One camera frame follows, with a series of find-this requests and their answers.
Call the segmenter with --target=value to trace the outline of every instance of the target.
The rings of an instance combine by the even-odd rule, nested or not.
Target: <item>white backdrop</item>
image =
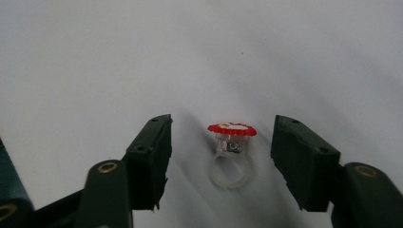
[[[161,210],[135,212],[136,227],[331,227],[330,214],[298,210],[274,167],[275,115],[402,190],[402,11],[398,0],[1,1],[0,137],[40,208],[171,113]],[[239,191],[207,177],[206,127],[220,122],[259,132]]]

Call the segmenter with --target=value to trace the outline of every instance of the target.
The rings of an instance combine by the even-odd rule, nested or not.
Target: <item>red flower-shaped top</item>
[[[209,125],[209,131],[224,135],[256,136],[258,132],[252,126],[242,123],[220,123]]]

